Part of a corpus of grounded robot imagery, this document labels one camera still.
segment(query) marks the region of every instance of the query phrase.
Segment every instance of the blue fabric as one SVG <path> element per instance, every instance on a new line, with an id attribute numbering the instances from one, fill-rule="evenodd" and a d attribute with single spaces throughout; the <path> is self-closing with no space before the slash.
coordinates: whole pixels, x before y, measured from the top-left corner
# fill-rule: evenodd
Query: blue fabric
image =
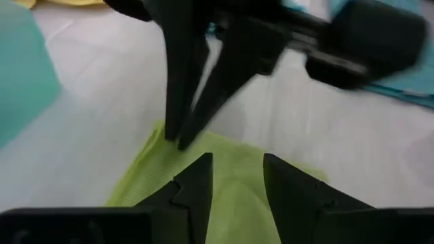
<path id="1" fill-rule="evenodd" d="M 60 84 L 32 13 L 0 0 L 0 148 L 59 93 Z"/>
<path id="2" fill-rule="evenodd" d="M 330 11 L 332 16 L 338 12 L 347 1 L 348 0 L 330 0 Z M 417 0 L 380 1 L 422 15 L 419 1 Z M 386 96 L 434 108 L 434 49 L 432 44 L 432 40 L 429 39 L 425 54 L 420 61 L 420 66 L 416 67 L 414 70 L 409 70 L 405 73 L 382 80 L 376 85 L 366 87 L 366 89 Z"/>

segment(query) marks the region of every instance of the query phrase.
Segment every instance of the green cloth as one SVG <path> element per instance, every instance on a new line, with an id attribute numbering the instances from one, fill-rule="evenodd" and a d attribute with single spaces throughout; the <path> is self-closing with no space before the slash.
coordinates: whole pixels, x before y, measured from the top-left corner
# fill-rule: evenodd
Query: green cloth
<path id="1" fill-rule="evenodd" d="M 158 123 L 143 151 L 115 188 L 107 206 L 133 206 L 153 194 L 203 153 L 214 155 L 214 191 L 207 244 L 280 243 L 265 193 L 264 151 L 212 133 L 202 133 L 186 151 L 164 140 Z M 318 170 L 296 167 L 325 180 Z"/>

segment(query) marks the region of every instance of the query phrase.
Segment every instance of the white tablecloth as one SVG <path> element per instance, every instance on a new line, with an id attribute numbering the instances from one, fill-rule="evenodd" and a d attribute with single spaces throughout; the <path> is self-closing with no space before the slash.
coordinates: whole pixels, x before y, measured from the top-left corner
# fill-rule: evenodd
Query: white tablecloth
<path id="1" fill-rule="evenodd" d="M 318 16 L 323 1 L 300 0 Z M 105 7 L 40 4 L 34 15 L 63 91 L 0 150 L 0 211 L 103 205 L 164 119 L 159 27 Z M 220 48 L 210 40 L 212 58 Z M 375 207 L 434 205 L 433 111 L 309 79 L 286 51 L 208 130 L 324 170 L 330 184 Z"/>

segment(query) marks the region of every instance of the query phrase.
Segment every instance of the black plastic part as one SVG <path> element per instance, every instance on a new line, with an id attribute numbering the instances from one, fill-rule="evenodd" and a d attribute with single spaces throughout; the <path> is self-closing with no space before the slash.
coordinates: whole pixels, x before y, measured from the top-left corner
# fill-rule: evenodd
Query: black plastic part
<path id="1" fill-rule="evenodd" d="M 264 183 L 283 244 L 311 243 L 325 209 L 371 208 L 271 154 L 264 155 Z"/>
<path id="2" fill-rule="evenodd" d="M 366 83 L 414 66 L 425 46 L 422 16 L 375 0 L 348 1 L 321 40 L 370 67 Z"/>
<path id="3" fill-rule="evenodd" d="M 194 244 L 204 244 L 212 202 L 212 153 L 203 154 L 137 206 L 172 205 L 189 210 Z"/>
<path id="4" fill-rule="evenodd" d="M 434 209 L 375 209 L 264 155 L 264 183 L 282 244 L 434 243 Z"/>
<path id="5" fill-rule="evenodd" d="M 149 0 L 144 6 L 161 27 L 167 58 L 165 138 L 175 140 L 191 111 L 209 49 L 205 32 L 210 1 Z"/>
<path id="6" fill-rule="evenodd" d="M 0 243 L 187 244 L 185 222 L 173 207 L 16 209 L 0 216 Z"/>
<path id="7" fill-rule="evenodd" d="M 204 244 L 212 154 L 135 207 L 15 209 L 0 215 L 0 243 Z"/>
<path id="8" fill-rule="evenodd" d="M 310 37 L 318 37 L 328 27 L 328 22 L 306 12 L 282 8 L 279 10 L 279 21 L 288 29 L 303 33 Z"/>
<path id="9" fill-rule="evenodd" d="M 255 74 L 270 75 L 287 42 L 283 28 L 252 18 L 236 19 L 225 33 L 218 61 L 182 128 L 178 148 L 189 147 L 223 104 Z"/>
<path id="10" fill-rule="evenodd" d="M 313 243 L 432 244 L 434 209 L 326 211 Z"/>
<path id="11" fill-rule="evenodd" d="M 340 89 L 357 89 L 370 83 L 367 75 L 360 75 L 309 55 L 304 67 L 310 78 Z"/>

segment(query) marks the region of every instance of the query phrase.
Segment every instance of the yellow fabric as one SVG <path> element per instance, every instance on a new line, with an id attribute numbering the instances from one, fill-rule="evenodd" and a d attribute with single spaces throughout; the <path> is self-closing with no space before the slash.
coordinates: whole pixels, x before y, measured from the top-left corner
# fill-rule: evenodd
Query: yellow fabric
<path id="1" fill-rule="evenodd" d="M 16 3 L 23 5 L 27 8 L 32 8 L 37 0 L 14 0 Z M 40 1 L 51 1 L 54 3 L 60 3 L 65 5 L 74 5 L 74 6 L 85 6 L 85 5 L 93 5 L 93 4 L 103 4 L 103 0 L 40 0 Z"/>
<path id="2" fill-rule="evenodd" d="M 185 152 L 164 140 L 164 124 L 152 136 L 120 180 L 106 206 L 133 206 L 159 190 L 203 153 L 213 153 L 213 198 L 207 244 L 280 244 L 265 193 L 264 151 L 203 132 Z M 292 163 L 312 176 L 326 175 Z"/>

